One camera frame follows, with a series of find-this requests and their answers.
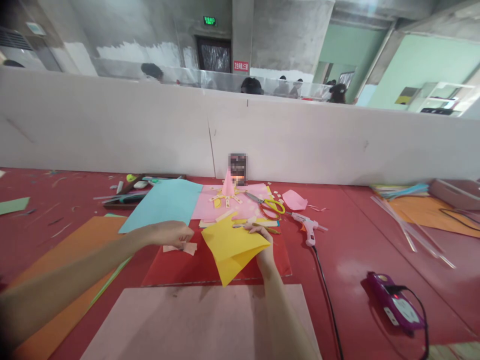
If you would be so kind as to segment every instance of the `hand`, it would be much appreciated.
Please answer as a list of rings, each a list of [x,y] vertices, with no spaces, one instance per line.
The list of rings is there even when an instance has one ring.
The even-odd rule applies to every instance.
[[[276,269],[275,260],[274,260],[274,239],[272,235],[265,229],[263,226],[253,226],[252,224],[246,224],[245,230],[249,230],[250,234],[259,233],[262,235],[265,240],[270,243],[270,246],[263,249],[256,256],[256,262],[260,271],[263,273],[266,270]]]
[[[194,231],[183,221],[164,221],[135,229],[127,234],[145,243],[145,245],[171,245],[183,249],[190,241]]]

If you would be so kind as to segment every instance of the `pink paper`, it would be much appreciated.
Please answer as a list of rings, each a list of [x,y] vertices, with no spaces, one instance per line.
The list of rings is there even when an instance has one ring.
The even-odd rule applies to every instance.
[[[220,189],[221,187],[221,185],[203,185],[203,189],[201,190],[198,201],[196,202],[195,210],[191,216],[193,220],[216,219],[230,209],[235,209],[235,211],[238,212],[233,219],[248,219],[252,216],[257,216],[257,214],[255,214],[255,210],[259,209],[259,203],[251,200],[242,192],[237,195],[237,197],[242,200],[241,204],[234,199],[230,199],[230,208],[227,208],[225,207],[225,199],[221,199],[221,206],[219,208],[215,208],[214,202],[209,201],[209,199],[217,195],[218,191],[210,188]],[[237,189],[240,191],[248,190],[249,193],[255,195],[257,198],[260,198],[260,196],[262,196],[262,199],[270,198],[269,191],[264,183],[237,186]]]
[[[305,210],[309,203],[307,199],[304,199],[293,190],[288,190],[282,197],[287,206],[293,211]]]
[[[319,359],[300,284],[285,285]],[[263,285],[123,290],[80,360],[273,359]]]
[[[223,196],[235,195],[235,185],[232,182],[232,174],[230,173],[230,168],[228,168],[228,170],[226,171],[225,181],[223,182],[221,193]]]

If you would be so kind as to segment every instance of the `red table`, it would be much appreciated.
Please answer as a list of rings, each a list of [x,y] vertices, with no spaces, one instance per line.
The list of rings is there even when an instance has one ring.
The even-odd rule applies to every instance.
[[[3,170],[8,172],[0,179],[0,201],[30,196],[26,210],[37,209],[27,216],[16,216],[17,213],[0,216],[0,274],[7,282],[90,217],[105,215],[108,211],[92,198],[111,195],[114,190],[109,187],[125,180],[125,174]],[[205,177],[190,177],[189,180],[221,184],[220,180]],[[418,332],[414,339],[406,337],[392,327],[376,300],[370,298],[370,291],[363,282],[368,271],[386,273],[398,284],[407,285],[416,292],[426,307],[431,344],[476,341],[480,329],[479,312],[475,307],[479,292],[478,239],[429,229],[446,248],[448,259],[457,266],[451,269],[427,253],[409,252],[395,222],[369,199],[372,193],[368,188],[278,182],[270,188],[279,194],[293,189],[308,199],[309,204],[328,208],[325,212],[309,208],[302,214],[329,229],[326,233],[317,233],[317,249],[345,359],[416,359],[423,352],[423,333]],[[49,213],[26,227],[56,204]],[[127,216],[129,211],[115,213]],[[61,221],[48,226],[61,217]],[[71,225],[60,235],[50,239],[69,223]],[[321,354],[324,359],[336,359],[336,340],[324,287],[315,256],[305,246],[306,235],[300,232],[300,227],[289,216],[281,221],[280,229],[293,271],[293,276],[284,282],[302,284]],[[122,290],[140,286],[157,251],[157,247],[149,246],[133,257],[51,359],[75,360],[82,356]]]

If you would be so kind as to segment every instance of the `scissors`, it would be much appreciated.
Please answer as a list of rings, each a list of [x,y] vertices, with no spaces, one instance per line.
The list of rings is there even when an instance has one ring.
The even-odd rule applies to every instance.
[[[261,199],[259,199],[259,198],[256,197],[255,195],[252,195],[252,194],[249,193],[249,192],[246,192],[245,194],[246,194],[250,199],[252,199],[253,201],[255,201],[255,202],[258,203],[258,205],[260,206],[260,211],[261,211],[261,213],[262,213],[263,216],[265,216],[267,219],[270,219],[270,220],[278,220],[278,219],[280,219],[280,214],[285,214],[285,207],[282,205],[281,202],[278,202],[278,201],[275,201],[275,200],[270,200],[270,199],[261,200]],[[265,210],[268,210],[268,211],[277,213],[277,214],[276,214],[276,217],[272,217],[272,216],[267,215],[267,213],[265,212]]]

